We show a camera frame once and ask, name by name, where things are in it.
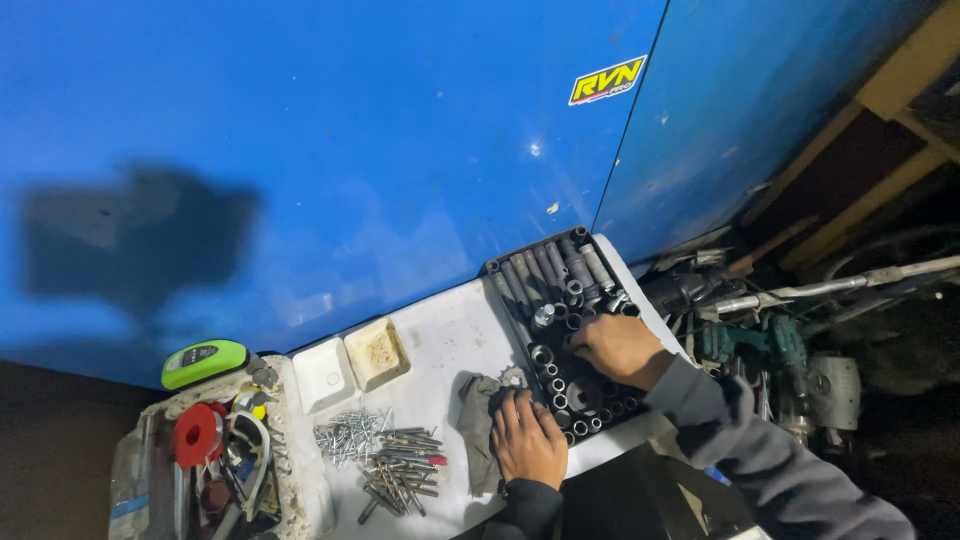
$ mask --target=black socket organizer tray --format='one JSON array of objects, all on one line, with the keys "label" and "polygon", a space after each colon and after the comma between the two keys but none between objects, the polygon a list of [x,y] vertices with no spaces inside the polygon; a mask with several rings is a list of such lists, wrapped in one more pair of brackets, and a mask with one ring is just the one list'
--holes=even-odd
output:
[{"label": "black socket organizer tray", "polygon": [[591,309],[639,317],[586,227],[491,259],[485,269],[522,345],[534,398],[547,404],[570,446],[648,410],[641,391],[601,375],[569,346]]}]

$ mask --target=blue tool cabinet door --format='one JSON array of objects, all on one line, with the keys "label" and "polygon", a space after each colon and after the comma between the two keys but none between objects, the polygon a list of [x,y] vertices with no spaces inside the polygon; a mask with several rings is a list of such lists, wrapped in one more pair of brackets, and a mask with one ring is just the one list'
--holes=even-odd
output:
[{"label": "blue tool cabinet door", "polygon": [[0,357],[158,386],[591,224],[664,3],[2,3]]}]

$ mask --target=red tape roll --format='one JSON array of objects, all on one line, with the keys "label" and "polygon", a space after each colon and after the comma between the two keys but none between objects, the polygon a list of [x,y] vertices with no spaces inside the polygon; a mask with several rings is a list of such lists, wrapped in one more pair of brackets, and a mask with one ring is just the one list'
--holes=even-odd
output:
[{"label": "red tape roll", "polygon": [[193,404],[174,426],[174,455],[187,469],[212,461],[224,450],[224,421],[208,404]]}]

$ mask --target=gray rag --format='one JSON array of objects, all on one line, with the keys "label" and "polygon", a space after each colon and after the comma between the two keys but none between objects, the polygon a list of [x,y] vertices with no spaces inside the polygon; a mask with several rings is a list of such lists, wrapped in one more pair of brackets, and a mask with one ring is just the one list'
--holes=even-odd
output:
[{"label": "gray rag", "polygon": [[464,436],[464,444],[467,445],[470,495],[473,497],[495,492],[503,478],[490,439],[493,427],[490,400],[502,387],[499,380],[474,375],[460,389],[463,407],[457,420],[457,431]]}]

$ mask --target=white plastic container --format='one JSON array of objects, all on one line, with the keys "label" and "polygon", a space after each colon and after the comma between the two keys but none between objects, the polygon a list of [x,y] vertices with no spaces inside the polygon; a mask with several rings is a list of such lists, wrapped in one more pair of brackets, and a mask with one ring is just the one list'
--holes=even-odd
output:
[{"label": "white plastic container", "polygon": [[379,388],[412,370],[390,317],[377,319],[352,332],[344,342],[353,374],[364,392]]},{"label": "white plastic container", "polygon": [[303,414],[316,414],[360,393],[339,337],[304,349],[292,360]]}]

